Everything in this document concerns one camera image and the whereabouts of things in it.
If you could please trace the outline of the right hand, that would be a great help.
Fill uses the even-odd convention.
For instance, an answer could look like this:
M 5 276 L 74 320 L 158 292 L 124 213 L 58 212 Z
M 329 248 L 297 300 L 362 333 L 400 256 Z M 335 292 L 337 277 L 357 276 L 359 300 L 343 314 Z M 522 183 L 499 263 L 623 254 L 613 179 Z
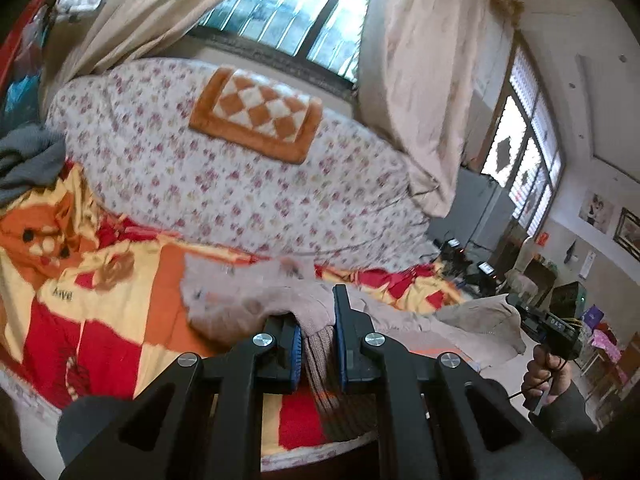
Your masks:
M 544 396 L 544 406 L 550 405 L 570 390 L 572 383 L 572 370 L 567 362 L 543 344 L 537 344 L 521 384 L 525 400 L 534 403 Z

